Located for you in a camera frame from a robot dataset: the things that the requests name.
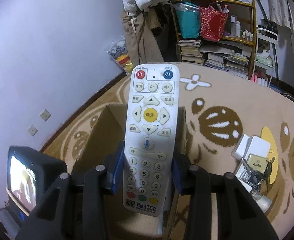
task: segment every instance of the remote control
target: remote control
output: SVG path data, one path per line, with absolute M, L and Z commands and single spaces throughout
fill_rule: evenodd
M 143 64 L 133 69 L 123 177 L 123 204 L 131 211 L 149 216 L 162 212 L 175 145 L 178 97 L 175 65 Z

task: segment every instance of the wall switch plate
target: wall switch plate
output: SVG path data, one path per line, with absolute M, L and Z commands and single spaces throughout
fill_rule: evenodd
M 51 117 L 51 114 L 45 109 L 40 113 L 40 117 L 46 122 Z
M 31 125 L 31 126 L 28 128 L 28 133 L 30 133 L 31 136 L 34 136 L 37 132 L 38 132 L 38 129 L 37 129 L 36 127 L 34 127 L 33 125 Z

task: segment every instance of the yellow button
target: yellow button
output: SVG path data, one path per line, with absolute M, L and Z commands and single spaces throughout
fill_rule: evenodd
M 144 112 L 144 118 L 147 122 L 155 122 L 157 119 L 157 111 L 153 108 L 147 108 Z
M 151 198 L 150 200 L 149 200 L 149 202 L 151 203 L 151 204 L 154 204 L 154 205 L 156 205 L 157 203 L 158 203 L 158 200 L 156 199 L 156 198 Z

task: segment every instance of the bottle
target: bottle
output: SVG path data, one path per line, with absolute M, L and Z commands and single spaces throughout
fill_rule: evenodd
M 241 23 L 239 21 L 236 21 L 236 37 L 241 36 Z
M 234 16 L 230 17 L 230 36 L 236 37 L 236 19 Z

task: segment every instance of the wall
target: wall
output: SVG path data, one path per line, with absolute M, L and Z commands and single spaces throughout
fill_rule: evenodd
M 39 150 L 121 72 L 104 51 L 123 33 L 121 11 L 122 0 L 0 1 L 0 208 L 9 146 Z M 47 122 L 39 117 L 45 108 Z
M 268 0 L 260 0 L 260 2 L 262 3 L 268 17 Z M 260 19 L 263 19 L 264 16 L 256 0 L 255 5 L 257 24 L 260 24 Z M 291 43 L 291 30 L 286 27 L 278 26 L 278 36 L 279 48 L 277 53 L 277 61 L 279 79 L 294 87 L 294 54 Z

